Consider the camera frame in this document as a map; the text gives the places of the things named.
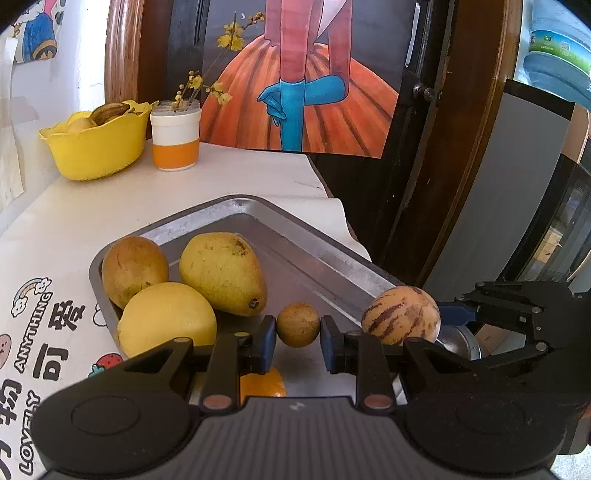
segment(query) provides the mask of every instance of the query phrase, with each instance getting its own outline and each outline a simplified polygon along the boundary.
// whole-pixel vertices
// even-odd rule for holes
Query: lemon
[[[174,282],[140,291],[117,324],[119,346],[128,357],[176,337],[189,337],[195,345],[212,345],[216,333],[216,316],[203,295]]]

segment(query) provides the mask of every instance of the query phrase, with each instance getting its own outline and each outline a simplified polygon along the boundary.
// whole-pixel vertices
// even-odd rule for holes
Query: tablecloth
[[[37,478],[31,416],[51,393],[121,361],[88,269],[106,244],[228,194],[266,198],[365,258],[305,155],[202,144],[196,166],[154,168],[151,148],[112,177],[56,180],[0,237],[0,479]]]

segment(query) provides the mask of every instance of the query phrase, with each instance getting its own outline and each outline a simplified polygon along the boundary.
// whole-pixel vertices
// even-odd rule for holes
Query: yellow pear
[[[183,281],[213,308],[243,317],[267,304],[267,285],[254,250],[234,233],[202,233],[185,247],[179,270]]]

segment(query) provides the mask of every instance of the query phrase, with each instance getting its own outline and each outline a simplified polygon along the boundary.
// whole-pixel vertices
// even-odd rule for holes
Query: wooden frame
[[[521,10],[521,0],[457,2],[437,115],[381,265],[402,281],[424,284],[460,214],[514,75]]]
[[[165,92],[173,0],[111,0],[105,47],[105,99],[153,102]]]

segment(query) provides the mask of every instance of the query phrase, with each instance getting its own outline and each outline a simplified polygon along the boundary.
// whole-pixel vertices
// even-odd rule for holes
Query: girl's arm
[[[339,76],[345,84],[345,96],[349,91],[351,64],[352,0],[346,0],[328,26],[330,74]]]
[[[281,0],[281,80],[297,83],[306,77],[308,37],[314,0]]]
[[[265,38],[272,46],[279,45],[281,29],[281,0],[267,0],[265,6]]]

